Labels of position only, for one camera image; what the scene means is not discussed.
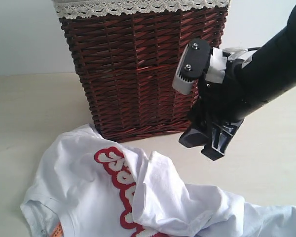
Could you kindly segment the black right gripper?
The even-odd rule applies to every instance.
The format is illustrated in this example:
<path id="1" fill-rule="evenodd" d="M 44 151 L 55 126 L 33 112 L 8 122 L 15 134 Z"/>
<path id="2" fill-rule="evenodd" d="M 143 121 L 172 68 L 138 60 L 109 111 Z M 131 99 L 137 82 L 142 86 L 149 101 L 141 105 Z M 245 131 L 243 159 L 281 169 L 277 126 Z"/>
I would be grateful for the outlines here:
<path id="1" fill-rule="evenodd" d="M 204 146 L 201 153 L 212 161 L 225 156 L 231 140 L 252 107 L 252 90 L 247 79 L 252 70 L 245 61 L 227 62 L 221 84 L 198 79 L 199 98 L 188 113 L 190 126 L 180 136 L 186 148 Z M 206 116 L 217 122 L 207 122 Z"/>

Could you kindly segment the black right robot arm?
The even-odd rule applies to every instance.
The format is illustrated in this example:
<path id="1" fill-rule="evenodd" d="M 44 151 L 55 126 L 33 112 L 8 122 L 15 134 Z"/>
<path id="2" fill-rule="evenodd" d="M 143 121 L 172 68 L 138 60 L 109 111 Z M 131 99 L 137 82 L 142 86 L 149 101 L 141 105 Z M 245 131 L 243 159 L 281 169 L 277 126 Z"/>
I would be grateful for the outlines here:
<path id="1" fill-rule="evenodd" d="M 180 58 L 173 88 L 198 98 L 188 112 L 190 126 L 179 138 L 186 148 L 202 147 L 202 154 L 218 160 L 246 116 L 296 86 L 296 5 L 286 26 L 252 55 L 221 50 L 205 40 L 190 41 Z"/>

